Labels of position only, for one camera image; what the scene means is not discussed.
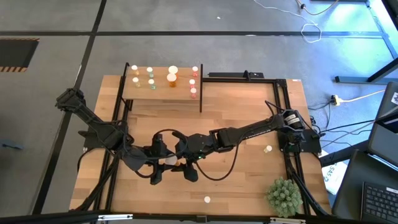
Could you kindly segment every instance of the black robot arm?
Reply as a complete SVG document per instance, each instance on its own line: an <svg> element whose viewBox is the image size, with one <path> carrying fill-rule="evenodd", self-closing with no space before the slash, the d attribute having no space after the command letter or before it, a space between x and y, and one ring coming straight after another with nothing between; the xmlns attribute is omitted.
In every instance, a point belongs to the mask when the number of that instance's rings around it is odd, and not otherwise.
<svg viewBox="0 0 398 224"><path fill-rule="evenodd" d="M295 110L284 110L282 113L273 114L270 118L258 121L241 128L221 128L211 130L209 135L193 134L185 136L177 130L166 129L154 134L151 146L134 146L134 138L128 134L127 124L120 122L104 122L87 108L83 93L80 90L67 89L65 93L57 98L56 107L62 111L69 111L81 118L97 135L99 142L113 156L118 156L124 163L140 177L150 178L152 185L162 180L162 173L165 170L172 172L182 171L184 177L192 182L198 180L197 171L193 163L204 159L213 152L229 152L241 141L256 137L271 131L281 131L288 135L288 144L299 144L303 140L302 131L304 123ZM172 134L179 138L175 145L175 152L167 149L162 140L163 131L172 131ZM177 159L185 158L185 164L170 165L159 164L159 159L175 156ZM138 170L144 165L153 166L151 175L142 175ZM319 204L311 196L305 184L298 178L292 163L287 161L288 172L300 187L303 195L310 201L310 205L317 215L327 215ZM93 197L88 197L82 210L90 206Z"/></svg>

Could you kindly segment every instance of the succulent plant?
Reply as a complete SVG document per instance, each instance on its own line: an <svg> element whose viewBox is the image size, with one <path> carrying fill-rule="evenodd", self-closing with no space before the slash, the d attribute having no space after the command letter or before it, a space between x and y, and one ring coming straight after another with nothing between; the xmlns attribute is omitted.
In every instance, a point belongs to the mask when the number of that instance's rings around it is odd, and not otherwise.
<svg viewBox="0 0 398 224"><path fill-rule="evenodd" d="M299 212L303 204L300 189L292 180L276 179L264 197L279 217L290 217Z"/></svg>

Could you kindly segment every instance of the laptop keyboard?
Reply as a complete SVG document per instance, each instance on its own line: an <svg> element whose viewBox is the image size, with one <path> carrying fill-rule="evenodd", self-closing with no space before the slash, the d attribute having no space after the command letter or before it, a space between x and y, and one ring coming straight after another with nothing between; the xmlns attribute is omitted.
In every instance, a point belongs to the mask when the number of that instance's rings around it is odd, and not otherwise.
<svg viewBox="0 0 398 224"><path fill-rule="evenodd" d="M363 212L398 224L398 194L365 183Z"/></svg>

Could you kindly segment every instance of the small shelf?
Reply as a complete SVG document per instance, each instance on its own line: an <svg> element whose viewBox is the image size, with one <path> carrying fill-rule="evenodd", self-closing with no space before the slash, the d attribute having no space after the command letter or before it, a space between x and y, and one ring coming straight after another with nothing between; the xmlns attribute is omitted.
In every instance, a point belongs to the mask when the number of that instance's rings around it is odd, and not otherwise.
<svg viewBox="0 0 398 224"><path fill-rule="evenodd" d="M198 76L193 77L192 68L178 68L177 86L169 87L166 76L169 74L168 67L152 67L154 69L154 80L156 89L152 90L148 84L149 75L147 67L138 67L139 76L132 73L131 67L127 70L126 83L123 91L123 98L126 100L200 100L200 67L197 71ZM138 77L141 84L137 88L132 82L134 77ZM197 97L193 99L190 93L189 80L195 80L195 88L197 89Z"/></svg>

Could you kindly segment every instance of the wooden table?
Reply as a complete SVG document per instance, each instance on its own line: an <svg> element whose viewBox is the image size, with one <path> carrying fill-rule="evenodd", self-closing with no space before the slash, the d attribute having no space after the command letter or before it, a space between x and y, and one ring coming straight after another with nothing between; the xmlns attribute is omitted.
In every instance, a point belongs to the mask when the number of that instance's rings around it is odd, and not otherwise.
<svg viewBox="0 0 398 224"><path fill-rule="evenodd" d="M110 121L118 91L119 76L104 76L95 113ZM290 104L310 123L307 103L300 80L287 80ZM153 134L161 129L174 128L185 135L207 134L211 129L240 127L268 118L271 112L264 100L274 103L272 85L262 83L203 83L203 112L198 103L183 100L134 100L129 113L129 132L136 145L151 144ZM169 149L177 142L171 134L164 135ZM271 145L267 154L264 148ZM164 172L163 181L150 185L149 179L139 178L123 162L119 165L111 210L128 213L207 214L270 216L275 213L264 200L264 192L280 176L286 178L284 159L279 150L277 134L271 132L241 143L238 159L231 175L219 182L206 179L199 172L195 183L182 173ZM79 206L98 181L104 149L87 154L80 166L70 208ZM221 177L229 170L234 151L213 153L199 163L212 177ZM312 154L302 153L305 183L316 201L331 212L323 182L321 166ZM144 174L149 169L140 170ZM104 208L108 187L103 192ZM204 197L211 198L210 203Z"/></svg>

